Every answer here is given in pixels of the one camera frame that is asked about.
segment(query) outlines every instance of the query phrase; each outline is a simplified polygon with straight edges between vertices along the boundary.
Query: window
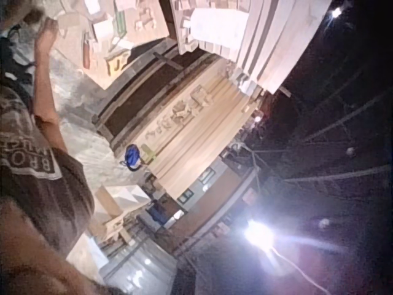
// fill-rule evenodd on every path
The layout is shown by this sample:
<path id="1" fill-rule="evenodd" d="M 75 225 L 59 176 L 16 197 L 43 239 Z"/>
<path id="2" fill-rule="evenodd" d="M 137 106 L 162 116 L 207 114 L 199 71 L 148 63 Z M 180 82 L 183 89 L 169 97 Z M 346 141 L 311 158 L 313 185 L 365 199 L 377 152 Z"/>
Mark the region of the window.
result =
<path id="1" fill-rule="evenodd" d="M 208 167 L 199 177 L 198 180 L 202 183 L 202 184 L 207 184 L 209 182 L 209 180 L 215 175 L 215 171 L 211 168 Z"/>
<path id="2" fill-rule="evenodd" d="M 185 192 L 178 198 L 178 201 L 182 204 L 187 203 L 187 201 L 194 195 L 190 189 L 186 189 Z"/>

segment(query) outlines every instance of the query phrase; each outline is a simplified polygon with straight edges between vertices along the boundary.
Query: white cable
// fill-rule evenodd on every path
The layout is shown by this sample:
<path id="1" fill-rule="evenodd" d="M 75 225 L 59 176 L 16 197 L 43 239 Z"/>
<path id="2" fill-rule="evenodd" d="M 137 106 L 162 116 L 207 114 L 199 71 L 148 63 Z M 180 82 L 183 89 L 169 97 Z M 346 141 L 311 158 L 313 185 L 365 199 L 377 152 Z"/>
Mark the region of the white cable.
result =
<path id="1" fill-rule="evenodd" d="M 292 267 L 294 267 L 297 271 L 300 272 L 300 274 L 306 279 L 308 280 L 311 284 L 313 284 L 315 287 L 317 287 L 318 289 L 320 289 L 321 291 L 323 291 L 326 295 L 331 295 L 331 293 L 329 291 L 327 291 L 324 287 L 322 287 L 321 285 L 318 285 L 312 278 L 310 278 L 309 276 L 307 276 L 307 274 L 304 273 L 304 271 L 302 271 L 299 266 L 297 266 L 294 262 L 292 262 L 291 260 L 289 260 L 288 258 L 286 258 L 285 256 L 279 254 L 277 252 L 276 249 L 274 249 L 273 247 L 271 247 L 271 250 L 274 252 L 275 255 L 277 255 L 278 257 L 280 257 L 281 259 L 285 260 L 287 263 L 289 263 Z"/>

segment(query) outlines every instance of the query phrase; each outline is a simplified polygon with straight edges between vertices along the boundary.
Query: workshop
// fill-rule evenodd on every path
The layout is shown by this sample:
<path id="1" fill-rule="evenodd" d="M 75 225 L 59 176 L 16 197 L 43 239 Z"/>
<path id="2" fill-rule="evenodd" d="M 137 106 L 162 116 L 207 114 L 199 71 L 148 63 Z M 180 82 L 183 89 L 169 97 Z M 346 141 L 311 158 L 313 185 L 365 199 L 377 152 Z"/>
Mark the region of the workshop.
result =
<path id="1" fill-rule="evenodd" d="M 2 293 L 393 294 L 385 6 L 1 0 Z"/>

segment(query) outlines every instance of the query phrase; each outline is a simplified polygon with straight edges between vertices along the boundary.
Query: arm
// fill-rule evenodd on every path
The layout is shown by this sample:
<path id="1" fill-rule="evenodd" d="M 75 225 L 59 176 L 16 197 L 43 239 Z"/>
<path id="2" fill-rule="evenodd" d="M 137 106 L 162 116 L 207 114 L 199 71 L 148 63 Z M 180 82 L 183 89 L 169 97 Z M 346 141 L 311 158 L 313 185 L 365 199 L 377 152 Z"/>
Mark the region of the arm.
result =
<path id="1" fill-rule="evenodd" d="M 57 32 L 57 22 L 48 18 L 36 39 L 33 112 L 37 119 L 37 126 L 49 145 L 67 152 L 64 139 L 60 133 L 59 117 L 56 112 L 49 78 L 49 53 L 56 41 Z"/>

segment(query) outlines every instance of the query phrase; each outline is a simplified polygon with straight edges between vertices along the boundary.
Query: ceiling light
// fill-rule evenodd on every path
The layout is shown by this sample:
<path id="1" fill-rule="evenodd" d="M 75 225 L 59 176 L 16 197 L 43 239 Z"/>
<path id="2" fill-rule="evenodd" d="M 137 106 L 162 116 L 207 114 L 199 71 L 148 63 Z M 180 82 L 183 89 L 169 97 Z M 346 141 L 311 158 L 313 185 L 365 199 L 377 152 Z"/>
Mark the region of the ceiling light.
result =
<path id="1" fill-rule="evenodd" d="M 253 220 L 249 221 L 244 235 L 251 244 L 263 251 L 269 251 L 273 248 L 273 232 L 264 224 Z"/>
<path id="2" fill-rule="evenodd" d="M 339 7 L 337 7 L 335 10 L 332 11 L 332 17 L 333 18 L 337 18 L 340 16 L 340 14 L 342 14 L 343 12 L 341 11 L 341 9 Z"/>

